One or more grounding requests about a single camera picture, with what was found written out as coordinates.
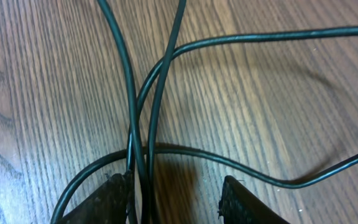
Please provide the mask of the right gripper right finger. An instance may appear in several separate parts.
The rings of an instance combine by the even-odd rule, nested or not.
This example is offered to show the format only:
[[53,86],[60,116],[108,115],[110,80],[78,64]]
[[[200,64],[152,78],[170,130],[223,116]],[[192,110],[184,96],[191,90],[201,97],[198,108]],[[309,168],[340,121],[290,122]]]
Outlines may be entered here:
[[231,175],[224,178],[218,215],[223,217],[224,224],[288,224]]

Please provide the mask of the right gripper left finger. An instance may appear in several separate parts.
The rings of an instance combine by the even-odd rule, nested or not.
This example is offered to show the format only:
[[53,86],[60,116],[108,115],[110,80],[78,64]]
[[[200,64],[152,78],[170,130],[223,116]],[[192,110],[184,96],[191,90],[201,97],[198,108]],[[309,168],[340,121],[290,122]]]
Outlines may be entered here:
[[127,221],[127,204],[134,197],[133,172],[114,174],[58,224],[120,224]]

